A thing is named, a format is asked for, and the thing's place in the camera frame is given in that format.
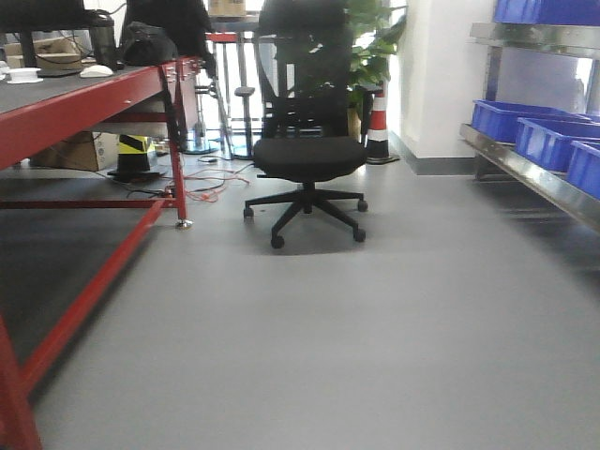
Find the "red and white traffic cone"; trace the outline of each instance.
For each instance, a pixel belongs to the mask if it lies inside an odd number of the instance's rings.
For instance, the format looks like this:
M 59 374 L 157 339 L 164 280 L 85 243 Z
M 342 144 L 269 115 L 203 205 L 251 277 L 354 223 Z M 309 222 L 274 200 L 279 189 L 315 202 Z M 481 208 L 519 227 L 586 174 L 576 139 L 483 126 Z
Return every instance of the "red and white traffic cone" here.
M 390 154 L 387 141 L 387 97 L 385 89 L 375 94 L 371 110 L 370 125 L 367 134 L 367 164 L 387 164 L 398 161 L 400 157 Z

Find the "chair seat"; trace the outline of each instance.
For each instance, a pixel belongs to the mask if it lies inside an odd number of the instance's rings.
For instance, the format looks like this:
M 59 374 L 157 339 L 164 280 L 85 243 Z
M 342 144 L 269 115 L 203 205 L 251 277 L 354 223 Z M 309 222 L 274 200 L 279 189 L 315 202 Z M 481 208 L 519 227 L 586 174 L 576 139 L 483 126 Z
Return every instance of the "chair seat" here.
M 332 180 L 367 162 L 367 150 L 354 139 L 274 138 L 254 146 L 254 165 L 267 176 L 297 183 Z

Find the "baseboard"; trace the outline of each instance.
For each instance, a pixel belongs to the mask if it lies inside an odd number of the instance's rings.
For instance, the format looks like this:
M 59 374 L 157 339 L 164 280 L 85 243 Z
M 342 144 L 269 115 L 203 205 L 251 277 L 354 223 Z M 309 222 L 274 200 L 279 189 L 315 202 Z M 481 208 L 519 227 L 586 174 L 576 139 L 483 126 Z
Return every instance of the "baseboard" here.
M 389 143 L 417 175 L 472 175 L 473 157 L 416 157 L 396 133 L 389 133 Z

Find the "white mouse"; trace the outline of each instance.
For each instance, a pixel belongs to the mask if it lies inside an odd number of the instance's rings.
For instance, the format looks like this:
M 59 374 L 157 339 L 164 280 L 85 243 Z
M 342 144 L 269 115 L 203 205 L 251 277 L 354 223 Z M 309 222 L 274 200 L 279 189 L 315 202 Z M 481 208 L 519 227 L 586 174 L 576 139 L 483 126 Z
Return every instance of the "white mouse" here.
M 99 77 L 110 77 L 114 72 L 110 67 L 101 66 L 100 64 L 95 64 L 90 67 L 86 67 L 82 70 L 82 73 L 79 74 L 82 78 L 99 78 Z

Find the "black office chair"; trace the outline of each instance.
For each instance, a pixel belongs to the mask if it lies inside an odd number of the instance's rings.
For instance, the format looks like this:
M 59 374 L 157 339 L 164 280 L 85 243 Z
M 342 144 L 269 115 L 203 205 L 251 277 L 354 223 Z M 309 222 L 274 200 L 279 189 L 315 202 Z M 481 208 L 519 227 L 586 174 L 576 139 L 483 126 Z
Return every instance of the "black office chair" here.
M 363 242 L 366 232 L 330 200 L 364 194 L 316 189 L 315 183 L 350 174 L 365 164 L 367 151 L 348 137 L 347 84 L 353 35 L 345 23 L 343 0 L 267 0 L 255 33 L 262 90 L 262 138 L 254 146 L 254 165 L 264 177 L 301 183 L 284 194 L 246 201 L 252 205 L 292 203 L 271 231 L 271 245 L 284 245 L 279 231 L 301 210 L 316 206 L 352 227 Z

